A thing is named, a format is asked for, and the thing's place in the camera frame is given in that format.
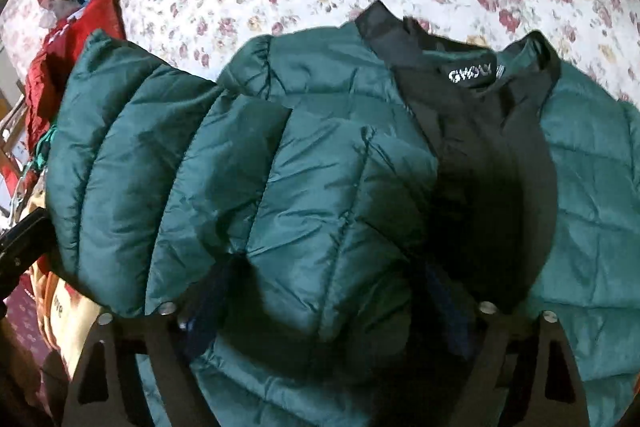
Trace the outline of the dark green puffer jacket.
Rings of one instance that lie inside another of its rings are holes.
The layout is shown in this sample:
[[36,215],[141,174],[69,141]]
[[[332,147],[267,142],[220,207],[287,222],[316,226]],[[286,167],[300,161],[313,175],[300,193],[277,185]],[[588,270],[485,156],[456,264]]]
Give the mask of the dark green puffer jacket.
[[497,52],[375,2],[214,81],[96,32],[56,125],[63,272],[125,319],[192,293],[219,426],[446,425],[483,301],[556,313],[587,426],[634,402],[638,109],[539,32]]

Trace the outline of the red garment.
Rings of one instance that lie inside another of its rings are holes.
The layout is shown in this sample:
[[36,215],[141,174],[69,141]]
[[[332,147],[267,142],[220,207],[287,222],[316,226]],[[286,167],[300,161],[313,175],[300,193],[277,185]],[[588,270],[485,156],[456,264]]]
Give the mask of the red garment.
[[126,38],[119,0],[89,0],[60,20],[30,63],[25,83],[26,144],[30,155],[60,109],[66,83],[86,39],[98,29]]

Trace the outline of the yellow red patterned blanket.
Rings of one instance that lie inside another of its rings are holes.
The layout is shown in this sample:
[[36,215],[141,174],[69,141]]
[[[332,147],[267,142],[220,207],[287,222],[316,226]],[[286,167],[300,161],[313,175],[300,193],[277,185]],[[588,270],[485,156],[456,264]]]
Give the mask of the yellow red patterned blanket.
[[[42,195],[29,199],[18,222],[37,207],[46,208]],[[34,377],[51,352],[61,357],[65,374],[72,376],[100,313],[101,307],[78,291],[63,272],[61,254],[55,232],[55,250],[34,262],[3,299],[1,365],[18,377]]]

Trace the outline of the bright green garment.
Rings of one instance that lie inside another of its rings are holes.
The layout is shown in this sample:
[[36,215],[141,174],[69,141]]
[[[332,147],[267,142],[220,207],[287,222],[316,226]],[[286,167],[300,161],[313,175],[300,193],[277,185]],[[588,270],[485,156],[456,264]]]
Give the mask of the bright green garment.
[[52,126],[44,132],[44,135],[38,140],[35,152],[32,154],[32,159],[29,163],[29,168],[35,173],[43,172],[47,167],[47,163],[50,156],[51,145],[55,137],[55,133],[58,131],[58,126],[52,124]]

